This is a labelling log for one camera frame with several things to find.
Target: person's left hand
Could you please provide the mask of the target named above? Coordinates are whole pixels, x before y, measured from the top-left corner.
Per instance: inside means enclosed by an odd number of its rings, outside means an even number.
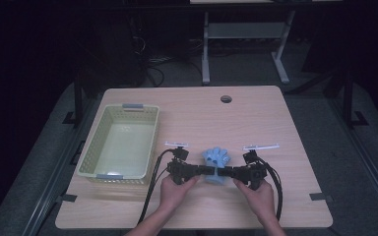
[[[188,191],[198,182],[199,176],[192,177],[182,185],[176,185],[171,175],[161,181],[161,194],[159,209],[169,212],[175,211],[183,202]]]

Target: blue plush toy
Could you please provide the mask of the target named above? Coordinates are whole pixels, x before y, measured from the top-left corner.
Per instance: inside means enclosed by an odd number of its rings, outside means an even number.
[[[231,158],[227,155],[227,150],[221,149],[220,147],[214,147],[204,151],[202,156],[205,158],[207,166],[213,166],[216,168],[215,175],[207,175],[205,180],[212,184],[222,185],[225,179],[223,176],[218,176],[217,168],[224,168],[231,160]]]

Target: person's right hand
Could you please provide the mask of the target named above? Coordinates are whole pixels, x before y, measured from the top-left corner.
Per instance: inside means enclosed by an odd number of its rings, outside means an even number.
[[[241,181],[233,179],[235,186],[247,199],[251,210],[263,225],[269,235],[285,235],[275,214],[275,200],[272,185],[266,180],[260,182],[260,187],[254,191]]]

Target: plastic basket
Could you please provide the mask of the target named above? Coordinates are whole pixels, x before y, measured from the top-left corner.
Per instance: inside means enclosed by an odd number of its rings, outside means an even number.
[[[105,106],[78,174],[91,181],[148,184],[159,108],[143,104]]]

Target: black controller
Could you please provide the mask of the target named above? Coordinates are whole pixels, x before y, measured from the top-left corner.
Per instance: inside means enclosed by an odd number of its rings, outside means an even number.
[[[206,165],[192,165],[185,162],[187,157],[186,152],[184,155],[176,155],[172,160],[167,163],[167,172],[169,172],[175,184],[180,185],[185,181],[196,175],[214,175],[215,167]],[[260,163],[260,157],[257,156],[255,150],[243,154],[246,162],[245,166],[233,167],[226,166],[225,168],[217,168],[219,176],[226,176],[237,179],[248,185],[250,182],[250,189],[257,190],[260,187],[260,181],[267,176],[266,166]]]

